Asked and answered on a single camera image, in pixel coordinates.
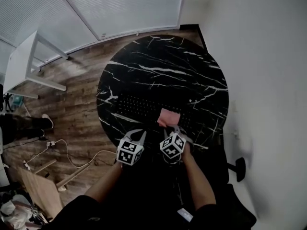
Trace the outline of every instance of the white wall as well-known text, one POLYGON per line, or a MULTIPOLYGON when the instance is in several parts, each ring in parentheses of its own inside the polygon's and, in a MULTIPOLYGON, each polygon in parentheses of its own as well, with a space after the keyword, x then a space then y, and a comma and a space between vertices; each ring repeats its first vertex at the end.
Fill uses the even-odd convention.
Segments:
POLYGON ((229 86, 225 146, 248 162, 254 229, 307 225, 307 0, 212 0, 201 30, 229 86), (237 131, 235 138, 231 133, 237 131))
POLYGON ((183 0, 180 25, 200 24, 210 0, 183 0))

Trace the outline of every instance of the desk leg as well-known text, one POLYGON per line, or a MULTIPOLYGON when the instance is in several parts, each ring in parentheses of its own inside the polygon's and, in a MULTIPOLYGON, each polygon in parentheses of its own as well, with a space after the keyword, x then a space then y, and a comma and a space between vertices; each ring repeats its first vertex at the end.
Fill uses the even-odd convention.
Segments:
POLYGON ((16 94, 16 95, 20 95, 20 96, 24 96, 24 97, 29 97, 29 98, 33 98, 33 99, 38 99, 37 94, 28 94, 28 93, 19 92, 19 91, 16 91, 16 90, 10 90, 10 91, 8 91, 8 93, 16 94))
POLYGON ((38 172, 42 171, 43 169, 47 168, 48 166, 52 165, 53 163, 55 163, 57 160, 54 159, 48 163, 43 164, 42 166, 40 166, 39 168, 37 168, 36 170, 33 171, 34 174, 37 174, 38 172))
POLYGON ((32 65, 31 68, 34 69, 37 72, 41 71, 41 68, 40 67, 36 67, 35 65, 32 65))
POLYGON ((36 83, 40 83, 42 85, 46 85, 48 87, 57 89, 57 90, 62 90, 62 91, 66 91, 66 86, 58 84, 56 82, 47 80, 47 79, 43 79, 41 77, 38 77, 36 75, 30 74, 29 76, 26 76, 27 80, 30 80, 32 82, 36 82, 36 83))
POLYGON ((73 178, 75 178, 76 176, 78 176, 79 174, 81 174, 84 170, 86 170, 88 167, 90 166, 90 164, 88 163, 87 165, 79 168, 78 170, 76 170, 74 173, 72 173, 70 176, 67 176, 65 179, 63 179, 62 181, 60 181, 59 183, 57 183, 57 188, 60 188, 64 185, 66 185, 68 182, 70 182, 73 178))
POLYGON ((55 47, 52 43, 50 43, 48 40, 43 38, 41 35, 38 35, 37 39, 38 39, 39 42, 41 42, 42 44, 46 45, 51 50, 57 52, 64 59, 68 59, 68 55, 67 54, 65 54, 63 51, 59 50, 57 47, 55 47))

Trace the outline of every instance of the chair wheel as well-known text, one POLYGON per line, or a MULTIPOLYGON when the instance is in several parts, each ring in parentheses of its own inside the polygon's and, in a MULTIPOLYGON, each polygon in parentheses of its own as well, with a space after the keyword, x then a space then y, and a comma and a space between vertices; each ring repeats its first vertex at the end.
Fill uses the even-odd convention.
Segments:
POLYGON ((236 181, 241 182, 245 178, 246 164, 244 158, 236 160, 236 181))

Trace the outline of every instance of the white desk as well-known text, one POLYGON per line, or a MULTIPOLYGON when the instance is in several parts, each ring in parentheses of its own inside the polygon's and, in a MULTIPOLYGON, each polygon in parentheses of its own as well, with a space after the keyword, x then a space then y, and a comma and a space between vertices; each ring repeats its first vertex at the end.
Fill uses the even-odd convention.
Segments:
POLYGON ((10 184, 4 169, 6 165, 2 162, 2 157, 1 157, 2 153, 3 153, 3 139, 2 139, 2 129, 0 127, 0 187, 8 186, 10 184))
POLYGON ((61 55, 63 58, 68 59, 67 54, 59 50, 57 47, 39 35, 37 31, 35 31, 31 36, 24 40, 10 55, 4 79, 3 93, 12 93, 37 99, 37 94, 23 93, 12 90, 14 87, 21 84, 25 80, 30 80, 49 86, 51 88, 66 91, 66 86, 60 85, 47 79, 43 79, 31 73, 31 68, 37 69, 37 67, 33 66, 32 64, 37 42, 44 44, 48 48, 61 55))

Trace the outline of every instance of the floor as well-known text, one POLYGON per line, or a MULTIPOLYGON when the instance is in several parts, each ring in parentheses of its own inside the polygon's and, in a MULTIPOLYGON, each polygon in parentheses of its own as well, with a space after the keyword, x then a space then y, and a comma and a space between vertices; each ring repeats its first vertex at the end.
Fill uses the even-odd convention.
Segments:
MULTIPOLYGON (((46 137, 52 141, 64 139, 68 143, 69 154, 75 165, 81 166, 87 163, 100 150, 116 151, 116 147, 104 133, 98 119, 96 92, 100 76, 108 61, 126 44, 139 37, 157 34, 181 36, 202 46, 196 30, 172 30, 126 36, 72 53, 69 61, 61 58, 44 66, 38 76, 66 85, 65 92, 32 82, 24 83, 17 88, 19 91, 39 94, 38 100, 24 99, 26 108, 33 117, 40 117, 42 114, 51 117, 54 129, 46 132, 46 137)), ((15 113, 27 115, 23 107, 15 113)), ((4 148, 25 142, 27 141, 14 142, 4 148)), ((30 160, 44 149, 46 149, 45 141, 35 141, 5 150, 3 157, 4 162, 10 166, 8 176, 11 181, 22 182, 16 169, 23 167, 23 160, 30 160)), ((48 179, 57 183, 76 170, 67 159, 66 146, 62 141, 57 143, 55 148, 48 149, 29 162, 29 165, 31 168, 37 168, 54 158, 57 162, 41 171, 40 175, 45 176, 49 173, 48 179)), ((60 192, 63 203, 66 205, 75 197, 82 195, 108 171, 114 160, 115 155, 111 153, 102 152, 97 155, 92 165, 70 181, 66 185, 66 191, 60 192)))

